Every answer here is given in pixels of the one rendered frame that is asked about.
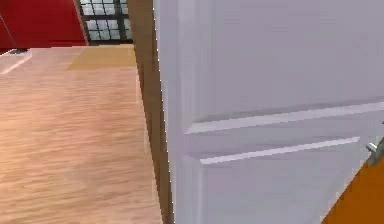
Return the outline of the white panelled room door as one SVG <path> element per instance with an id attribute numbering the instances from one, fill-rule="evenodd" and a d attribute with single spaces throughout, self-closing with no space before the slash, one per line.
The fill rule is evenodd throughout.
<path id="1" fill-rule="evenodd" d="M 384 137 L 384 0 L 153 0 L 175 224 L 321 224 Z"/>

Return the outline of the black framed window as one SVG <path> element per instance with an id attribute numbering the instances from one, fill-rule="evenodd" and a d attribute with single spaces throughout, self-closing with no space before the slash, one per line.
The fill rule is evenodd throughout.
<path id="1" fill-rule="evenodd" d="M 90 45 L 133 42 L 127 0 L 75 0 Z"/>

